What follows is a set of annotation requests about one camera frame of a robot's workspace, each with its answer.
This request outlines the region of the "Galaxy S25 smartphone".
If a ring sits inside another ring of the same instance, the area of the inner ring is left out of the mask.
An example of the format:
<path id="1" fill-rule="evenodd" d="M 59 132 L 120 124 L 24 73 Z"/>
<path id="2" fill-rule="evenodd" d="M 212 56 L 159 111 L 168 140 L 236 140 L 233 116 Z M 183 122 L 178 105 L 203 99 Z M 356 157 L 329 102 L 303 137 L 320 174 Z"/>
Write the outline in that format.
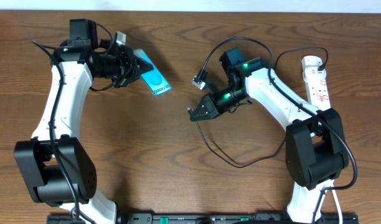
<path id="1" fill-rule="evenodd" d="M 147 61 L 153 66 L 153 69 L 151 71 L 142 74 L 141 77 L 154 96 L 160 96 L 172 90 L 172 86 L 164 78 L 162 73 L 158 70 L 158 68 L 155 66 L 155 64 L 148 57 L 144 50 L 136 49 L 134 51 L 134 54 L 135 56 L 140 57 L 141 59 Z"/>

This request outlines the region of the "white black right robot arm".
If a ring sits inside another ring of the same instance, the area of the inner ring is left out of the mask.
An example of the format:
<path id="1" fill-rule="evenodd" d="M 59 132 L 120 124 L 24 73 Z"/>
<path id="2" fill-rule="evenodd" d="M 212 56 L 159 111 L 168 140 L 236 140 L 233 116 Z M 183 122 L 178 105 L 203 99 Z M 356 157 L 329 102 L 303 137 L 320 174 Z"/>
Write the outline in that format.
<path id="1" fill-rule="evenodd" d="M 221 55 L 220 64 L 228 78 L 223 90 L 207 79 L 204 69 L 193 78 L 196 87 L 210 91 L 189 111 L 190 120 L 197 123 L 234 112 L 244 99 L 259 102 L 285 131 L 286 167 L 294 180 L 286 213 L 293 222 L 316 223 L 322 219 L 326 192 L 337 191 L 335 179 L 355 164 L 341 117 L 330 106 L 322 60 L 312 55 L 302 59 L 307 100 L 279 79 L 273 62 L 260 57 L 247 60 L 234 48 Z"/>

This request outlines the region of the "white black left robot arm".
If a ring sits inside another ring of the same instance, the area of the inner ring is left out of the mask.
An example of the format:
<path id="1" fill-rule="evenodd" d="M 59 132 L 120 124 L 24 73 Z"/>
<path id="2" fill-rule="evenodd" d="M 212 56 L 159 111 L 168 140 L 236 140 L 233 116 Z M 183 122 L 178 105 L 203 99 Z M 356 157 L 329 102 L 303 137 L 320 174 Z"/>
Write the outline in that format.
<path id="1" fill-rule="evenodd" d="M 97 188 L 95 165 L 80 143 L 82 113 L 94 79 L 109 79 L 112 88 L 120 88 L 153 70 L 126 44 L 124 33 L 99 39 L 99 27 L 89 19 L 72 19 L 67 40 L 57 47 L 40 45 L 51 65 L 49 96 L 31 138 L 14 148 L 31 199 L 67 210 L 67 223 L 128 221 Z"/>

